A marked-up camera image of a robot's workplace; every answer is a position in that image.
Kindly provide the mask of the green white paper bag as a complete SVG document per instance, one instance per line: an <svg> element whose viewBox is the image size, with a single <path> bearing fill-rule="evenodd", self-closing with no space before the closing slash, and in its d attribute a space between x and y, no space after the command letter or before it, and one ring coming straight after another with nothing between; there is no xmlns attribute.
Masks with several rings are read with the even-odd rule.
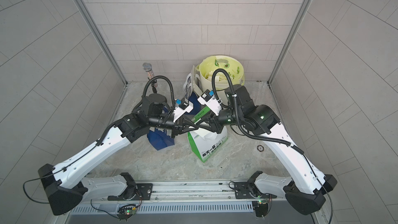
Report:
<svg viewBox="0 0 398 224"><path fill-rule="evenodd" d="M209 117L212 113L213 112L210 108L205 106L192 118L192 121L200 126L210 128L210 125L206 121L202 120L204 117ZM226 127L223 127L221 133L218 134L216 131L199 128L188 132L187 137L193 153L196 154L202 162L205 162L225 141L228 140L228 131Z"/></svg>

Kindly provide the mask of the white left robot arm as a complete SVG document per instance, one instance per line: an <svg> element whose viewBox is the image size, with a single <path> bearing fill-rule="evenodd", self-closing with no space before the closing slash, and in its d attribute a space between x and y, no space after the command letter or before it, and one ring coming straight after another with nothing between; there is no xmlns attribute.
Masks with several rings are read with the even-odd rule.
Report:
<svg viewBox="0 0 398 224"><path fill-rule="evenodd" d="M98 140L57 165L46 164L38 170L53 215L63 215L85 200L138 197L137 184L129 173L97 179L86 175L112 154L147 135L151 128L168 130L171 138L196 129L184 116L193 107L188 101L191 85L184 84L184 97L168 104L161 94L147 94L150 84L145 85L142 98L132 112L111 123Z"/></svg>

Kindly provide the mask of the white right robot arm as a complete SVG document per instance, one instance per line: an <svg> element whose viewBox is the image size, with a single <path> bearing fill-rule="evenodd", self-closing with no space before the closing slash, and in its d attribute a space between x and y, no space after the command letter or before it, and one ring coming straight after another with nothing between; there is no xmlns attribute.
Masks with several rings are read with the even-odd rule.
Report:
<svg viewBox="0 0 398 224"><path fill-rule="evenodd" d="M221 134L228 125L238 127L244 137L264 142L289 172L289 177L277 177L257 171L245 185L234 184L236 196L251 196L258 200L268 198L269 201L273 197L283 197L302 215L321 210L326 200L331 199L329 193L337 185L336 178L324 174L310 162L270 107L255 105L247 89L233 84L226 70L218 68L213 75L219 73L228 82L225 89L228 103L222 103L215 87L205 91L198 101L210 112L195 124L216 134Z"/></svg>

